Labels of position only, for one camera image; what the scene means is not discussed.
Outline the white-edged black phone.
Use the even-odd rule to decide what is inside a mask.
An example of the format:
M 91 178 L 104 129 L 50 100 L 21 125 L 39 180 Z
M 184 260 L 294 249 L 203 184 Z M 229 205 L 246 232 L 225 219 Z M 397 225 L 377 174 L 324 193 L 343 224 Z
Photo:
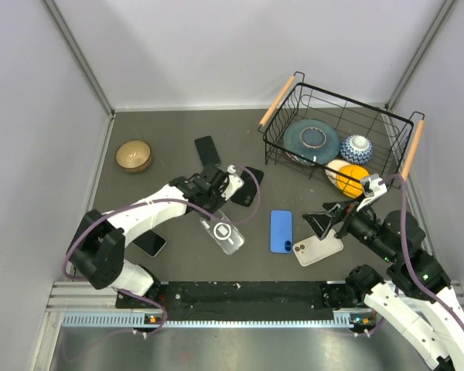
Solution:
M 149 230 L 134 239 L 132 243 L 150 257 L 156 257 L 166 246 L 166 239 Z

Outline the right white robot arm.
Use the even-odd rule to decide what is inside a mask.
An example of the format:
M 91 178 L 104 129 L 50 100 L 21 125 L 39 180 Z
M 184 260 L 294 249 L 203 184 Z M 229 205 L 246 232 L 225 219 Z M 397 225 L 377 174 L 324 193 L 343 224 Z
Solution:
M 360 265 L 345 279 L 347 300 L 376 311 L 431 370 L 464 370 L 464 312 L 452 282 L 421 243 L 425 232 L 405 209 L 379 220 L 355 201 L 325 203 L 303 214 L 321 240 L 350 235 L 388 264 L 387 279 Z

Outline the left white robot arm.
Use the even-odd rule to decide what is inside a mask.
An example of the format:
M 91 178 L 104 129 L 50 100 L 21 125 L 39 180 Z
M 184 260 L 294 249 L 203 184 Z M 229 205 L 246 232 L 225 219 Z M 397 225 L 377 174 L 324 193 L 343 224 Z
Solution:
M 244 185 L 234 166 L 214 165 L 189 178 L 178 177 L 159 191 L 108 213 L 92 209 L 84 215 L 63 262 L 97 289 L 113 288 L 133 294 L 143 306 L 159 300 L 157 278 L 125 258 L 130 243 L 168 220 L 195 210 L 211 217 Z

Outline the blue phone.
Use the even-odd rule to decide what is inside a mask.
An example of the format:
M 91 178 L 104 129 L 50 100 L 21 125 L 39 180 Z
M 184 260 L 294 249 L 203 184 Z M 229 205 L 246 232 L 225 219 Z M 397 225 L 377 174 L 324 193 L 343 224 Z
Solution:
M 293 245 L 292 212 L 272 210 L 270 215 L 270 251 L 290 254 Z

